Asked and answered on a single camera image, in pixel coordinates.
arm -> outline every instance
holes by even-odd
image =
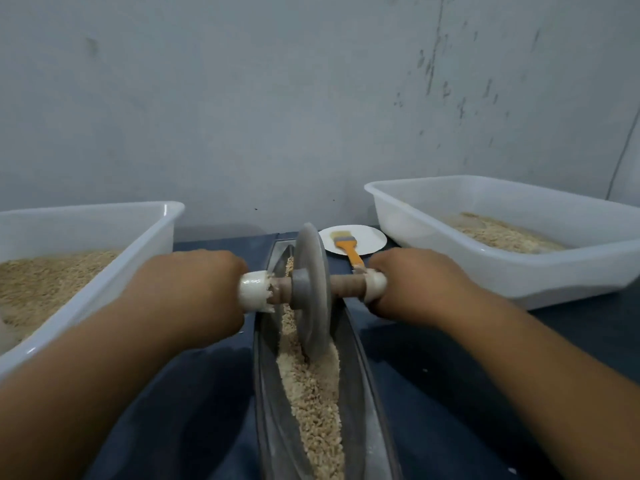
[[[390,250],[381,316],[437,327],[482,365],[568,479],[640,477],[640,387],[473,283],[449,258]]]
[[[126,406],[181,351],[242,327],[242,259],[210,251],[152,258],[121,297],[0,384],[0,471],[78,478]]]

gray disc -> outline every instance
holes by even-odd
[[[293,255],[292,302],[300,344],[316,360],[329,346],[331,285],[329,263],[313,224],[302,226]]]

forearm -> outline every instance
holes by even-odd
[[[69,330],[0,385],[0,471],[82,474],[124,408],[181,350],[152,316],[116,301]]]
[[[640,388],[500,297],[443,322],[569,479],[640,475]]]

hand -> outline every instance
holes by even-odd
[[[240,330],[244,314],[238,282],[248,271],[229,251],[155,256],[135,273],[118,302],[130,315],[149,317],[185,348],[205,347]]]
[[[387,290],[371,311],[391,320],[442,328],[490,294],[452,259],[432,250],[391,249],[372,256],[369,267],[387,277]]]

rice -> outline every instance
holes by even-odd
[[[287,275],[293,258],[287,261]],[[302,352],[293,310],[283,305],[278,369],[298,421],[300,438],[317,480],[343,480],[344,451],[340,434],[338,350],[330,341],[326,354],[311,362]]]
[[[566,249],[556,242],[498,219],[478,216],[471,212],[462,212],[460,215],[471,220],[468,224],[453,227],[492,248],[522,254],[549,253]]]
[[[121,251],[90,251],[0,263],[0,315],[24,340]]]

